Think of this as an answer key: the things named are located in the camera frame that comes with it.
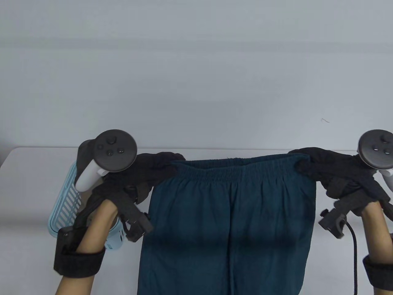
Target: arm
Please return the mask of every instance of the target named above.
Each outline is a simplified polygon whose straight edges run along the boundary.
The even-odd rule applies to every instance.
[[[97,209],[88,227],[77,253],[97,253],[105,245],[113,219],[117,215],[116,206],[109,200],[104,200]],[[56,295],[89,295],[93,286],[94,276],[88,278],[63,277],[57,288]]]
[[[370,203],[362,212],[370,259],[374,263],[393,264],[393,241],[379,202]],[[375,295],[393,295],[392,291],[376,289]]]

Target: teal pants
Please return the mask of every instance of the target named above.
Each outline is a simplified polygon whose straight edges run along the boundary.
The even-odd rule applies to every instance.
[[[138,295],[297,295],[315,219],[304,155],[176,161],[154,188]]]

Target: black cable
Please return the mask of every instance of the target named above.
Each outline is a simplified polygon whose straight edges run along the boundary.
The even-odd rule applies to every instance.
[[[348,226],[353,239],[353,293],[358,295],[358,243],[356,241],[356,235],[353,228],[346,221],[345,224]]]

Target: light blue basket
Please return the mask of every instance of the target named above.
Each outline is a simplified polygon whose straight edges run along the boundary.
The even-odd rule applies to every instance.
[[[73,225],[76,213],[82,205],[82,199],[79,192],[75,189],[74,180],[76,177],[76,163],[74,163],[64,181],[63,187],[59,193],[55,206],[52,209],[48,220],[49,233],[57,238],[57,233],[62,227]],[[117,250],[121,247],[124,240],[123,224],[119,220],[111,228],[108,234],[105,248],[108,250]]]

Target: black glove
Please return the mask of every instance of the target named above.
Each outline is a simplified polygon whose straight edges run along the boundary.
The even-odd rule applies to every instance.
[[[393,218],[390,198],[385,190],[374,180],[376,170],[367,166],[359,156],[350,156],[317,147],[296,149],[290,153],[309,155],[311,162],[301,160],[296,164],[299,173],[320,181],[327,190],[327,195],[334,199],[343,199],[360,189],[364,189],[369,199],[359,203],[352,211],[360,215],[368,203],[380,201],[385,214]]]
[[[92,192],[108,195],[124,189],[131,192],[132,188],[137,188],[139,195],[143,191],[143,197],[138,197],[137,203],[140,203],[153,186],[176,175],[176,168],[171,165],[175,160],[185,160],[185,158],[181,154],[170,152],[139,154],[135,162],[126,170],[104,176],[104,182],[95,187]]]

